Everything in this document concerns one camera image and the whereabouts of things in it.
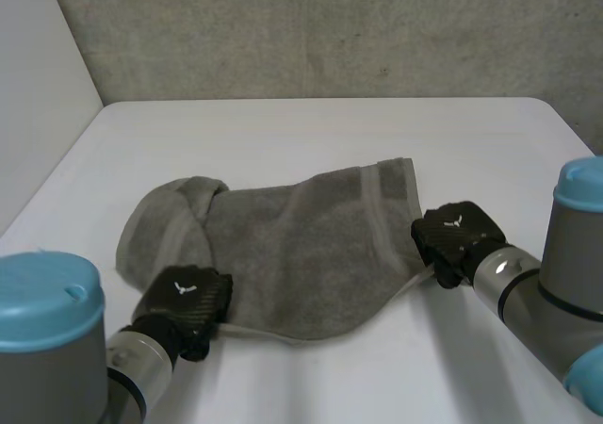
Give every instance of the white table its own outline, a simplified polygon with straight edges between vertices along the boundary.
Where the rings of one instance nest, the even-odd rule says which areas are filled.
[[[0,253],[78,253],[102,272],[106,331],[137,291],[114,270],[142,196],[207,175],[230,188],[295,183],[397,156],[415,161],[423,210],[472,200],[542,255],[562,164],[590,151],[533,99],[121,103],[106,107],[0,239]],[[599,422],[468,288],[433,282],[356,333],[301,348],[222,339],[180,362],[149,423]]]

